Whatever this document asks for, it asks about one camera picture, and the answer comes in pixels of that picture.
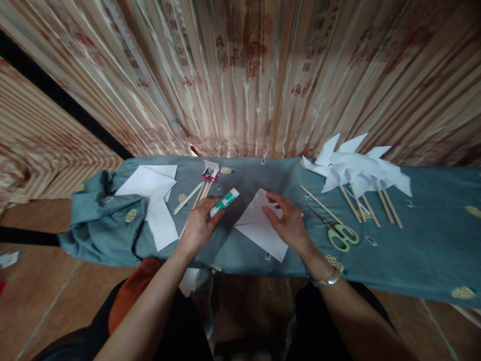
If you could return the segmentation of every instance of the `scissor blade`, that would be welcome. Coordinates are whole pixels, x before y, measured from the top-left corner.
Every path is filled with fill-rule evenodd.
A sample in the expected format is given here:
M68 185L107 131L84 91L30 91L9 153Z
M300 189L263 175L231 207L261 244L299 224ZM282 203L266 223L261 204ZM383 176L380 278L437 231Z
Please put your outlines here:
M321 216L319 213L316 212L316 210L314 208L312 208L310 205L307 205L311 211L321 220L323 221L324 223L327 224L327 219L325 219L323 216Z
M327 228L329 228L330 230L333 230L334 232L336 232L341 238L344 237L344 235L343 235L341 232L339 232L339 231L337 230L337 228L334 227L334 225L333 225L331 222L329 222L327 219L325 219L323 216L321 216L319 213L317 213L316 210L315 210L314 208L312 208L310 205L307 205L307 206L311 209L311 211L312 211L322 222L324 222L324 224L327 226Z

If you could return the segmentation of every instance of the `scissors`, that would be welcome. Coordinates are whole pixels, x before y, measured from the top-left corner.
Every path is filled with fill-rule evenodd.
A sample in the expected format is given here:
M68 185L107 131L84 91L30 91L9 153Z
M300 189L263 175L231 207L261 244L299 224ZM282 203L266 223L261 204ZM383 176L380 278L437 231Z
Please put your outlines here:
M349 227L346 227L344 225L336 224L333 225L331 222L329 222L327 219L325 219L323 216L321 216L319 213L317 213L314 208L312 208L310 205L307 205L312 212L322 221L324 224L327 226L328 231L327 231L327 237L329 238L329 242L334 246L334 248L338 249L339 251L342 252L349 252L350 246L349 243L351 244L358 244L359 243L359 237L354 232L352 229ZM337 238L341 243L344 245L343 248L338 247L334 242L333 239Z

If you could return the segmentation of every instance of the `orange cloth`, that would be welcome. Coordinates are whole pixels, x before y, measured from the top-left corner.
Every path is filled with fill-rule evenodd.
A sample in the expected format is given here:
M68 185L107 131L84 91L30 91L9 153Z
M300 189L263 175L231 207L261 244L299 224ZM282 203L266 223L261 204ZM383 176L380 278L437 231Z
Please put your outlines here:
M109 314L109 334L112 334L127 312L140 297L162 264L155 258L143 260L120 287Z

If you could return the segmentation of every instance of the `left hand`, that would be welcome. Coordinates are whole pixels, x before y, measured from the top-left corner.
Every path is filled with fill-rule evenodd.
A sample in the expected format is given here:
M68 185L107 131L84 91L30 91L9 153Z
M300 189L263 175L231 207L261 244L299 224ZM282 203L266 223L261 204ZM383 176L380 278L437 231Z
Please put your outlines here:
M224 210L222 210L210 218L210 210L219 200L220 198L201 199L189 213L185 232L179 246L192 257L195 257L199 250L207 244L217 227L217 223L224 215Z

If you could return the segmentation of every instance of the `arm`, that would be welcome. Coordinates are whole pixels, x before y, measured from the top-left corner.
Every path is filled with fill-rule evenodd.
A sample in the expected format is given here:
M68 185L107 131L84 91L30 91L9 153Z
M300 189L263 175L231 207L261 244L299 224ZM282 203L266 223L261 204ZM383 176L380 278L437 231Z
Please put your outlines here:
M210 209L219 199L203 199L190 212L182 241L160 267L95 360L152 359L184 273L199 250L210 240L224 214L224 211L220 211L209 219Z
M267 198L271 203L278 203L276 208L283 211L282 218L278 219L269 207L263 207L281 239L299 254L314 279L329 278L334 273L334 267L310 240L301 211L287 198L273 193L267 193ZM381 315L344 278L320 288L320 292L354 360L418 359Z

